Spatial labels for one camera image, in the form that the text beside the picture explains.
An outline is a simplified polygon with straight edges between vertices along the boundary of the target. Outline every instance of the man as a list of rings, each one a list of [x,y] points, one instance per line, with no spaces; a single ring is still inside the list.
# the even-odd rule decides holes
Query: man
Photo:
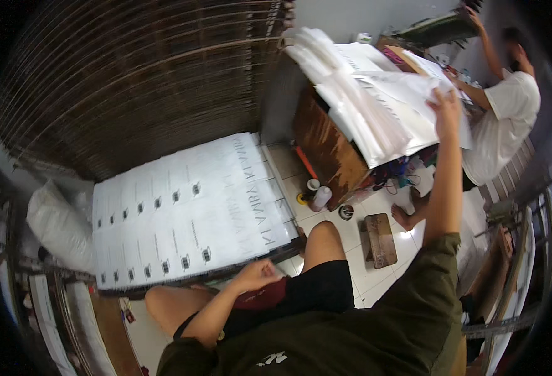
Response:
[[[513,73],[503,69],[493,49],[487,32],[475,11],[467,7],[471,19],[478,28],[482,47],[490,70],[501,79],[496,86],[479,89],[447,74],[447,77],[464,91],[477,105],[487,110],[484,117],[473,127],[474,148],[463,151],[463,190],[484,185],[492,180],[509,162],[527,138],[537,118],[541,104],[539,87],[535,80],[533,66],[520,44],[520,33],[516,28],[504,30],[505,51]],[[415,213],[407,213],[393,205],[391,213],[405,230],[410,231],[426,217],[426,203],[429,194],[420,197],[412,187],[411,198]]]
[[[262,260],[215,296],[202,288],[149,290],[149,313],[174,338],[159,376],[450,373],[461,336],[461,110],[453,92],[435,90],[435,97],[430,106],[441,143],[430,205],[440,210],[428,213],[424,246],[380,300],[353,308],[340,237],[331,222],[321,222],[310,232],[297,277],[280,279]]]

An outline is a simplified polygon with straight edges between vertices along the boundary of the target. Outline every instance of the wooden stool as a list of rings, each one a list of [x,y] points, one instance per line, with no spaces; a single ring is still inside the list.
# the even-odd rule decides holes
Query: wooden stool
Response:
[[[397,262],[395,242],[386,213],[367,215],[364,225],[370,238],[370,252],[366,261],[374,262],[374,269],[380,269]]]

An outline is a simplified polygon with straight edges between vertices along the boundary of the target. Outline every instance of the logo on shirt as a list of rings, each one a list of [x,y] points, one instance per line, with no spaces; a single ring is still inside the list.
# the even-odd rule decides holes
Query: logo on shirt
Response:
[[[259,363],[257,363],[257,365],[259,367],[263,367],[265,365],[272,364],[272,362],[274,360],[276,360],[276,363],[281,363],[286,358],[287,358],[287,356],[284,355],[284,351],[283,352],[278,352],[276,354],[271,354],[271,355],[266,356],[265,358],[263,358],[263,362],[259,362]]]

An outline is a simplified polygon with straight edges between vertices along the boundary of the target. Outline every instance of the white bottle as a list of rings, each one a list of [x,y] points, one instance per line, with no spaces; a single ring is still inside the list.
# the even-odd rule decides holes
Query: white bottle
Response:
[[[321,186],[318,188],[316,195],[312,202],[310,202],[310,209],[314,212],[321,211],[328,200],[332,197],[332,191],[327,186]]]

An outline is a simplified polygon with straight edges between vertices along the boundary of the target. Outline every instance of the white plastic bag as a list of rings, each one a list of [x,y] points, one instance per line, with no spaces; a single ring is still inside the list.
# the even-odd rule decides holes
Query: white plastic bag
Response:
[[[26,221],[40,243],[63,265],[96,274],[92,225],[63,198],[51,180],[32,194]]]

